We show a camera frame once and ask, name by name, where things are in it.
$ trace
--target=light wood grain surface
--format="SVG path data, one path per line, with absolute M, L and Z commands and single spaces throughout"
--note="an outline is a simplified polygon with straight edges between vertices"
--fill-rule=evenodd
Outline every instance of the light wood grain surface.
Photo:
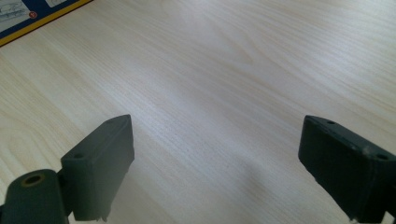
M 0 48 L 0 201 L 131 114 L 135 161 L 107 223 L 348 223 L 297 158 L 303 119 L 396 153 L 395 12 L 393 0 L 94 0 Z

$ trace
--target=bulletin board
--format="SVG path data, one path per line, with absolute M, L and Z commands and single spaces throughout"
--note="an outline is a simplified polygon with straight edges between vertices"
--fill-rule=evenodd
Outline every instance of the bulletin board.
M 91 0 L 0 0 L 0 47 Z

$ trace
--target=black mount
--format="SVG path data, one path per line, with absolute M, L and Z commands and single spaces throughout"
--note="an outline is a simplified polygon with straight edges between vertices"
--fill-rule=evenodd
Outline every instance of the black mount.
M 62 158 L 62 170 L 37 170 L 8 187 L 1 224 L 106 221 L 122 179 L 134 160 L 131 116 L 109 119 Z
M 299 159 L 350 219 L 396 217 L 396 157 L 328 119 L 306 116 Z

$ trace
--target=wooden table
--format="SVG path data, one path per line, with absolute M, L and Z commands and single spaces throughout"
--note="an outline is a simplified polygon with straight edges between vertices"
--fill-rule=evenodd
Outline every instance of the wooden table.
M 303 119 L 396 153 L 395 11 L 95 0 L 0 48 L 0 201 L 131 114 L 136 159 L 107 223 L 348 223 L 298 160 Z

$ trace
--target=round hole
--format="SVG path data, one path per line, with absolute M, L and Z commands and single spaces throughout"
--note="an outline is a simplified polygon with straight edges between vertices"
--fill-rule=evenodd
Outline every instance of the round hole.
M 76 159 L 80 159 L 80 158 L 83 158 L 83 157 L 84 157 L 83 153 L 78 153 L 78 154 L 74 155 L 74 158 L 76 158 Z
M 382 155 L 382 154 L 377 154 L 376 157 L 379 158 L 379 159 L 381 159 L 381 160 L 384 160 L 384 161 L 387 161 L 387 160 L 388 160 L 388 157 L 385 156 L 385 155 Z
M 25 188 L 29 188 L 29 187 L 39 184 L 43 180 L 44 180 L 44 175 L 42 175 L 42 174 L 31 175 L 31 176 L 26 177 L 22 181 L 22 186 Z

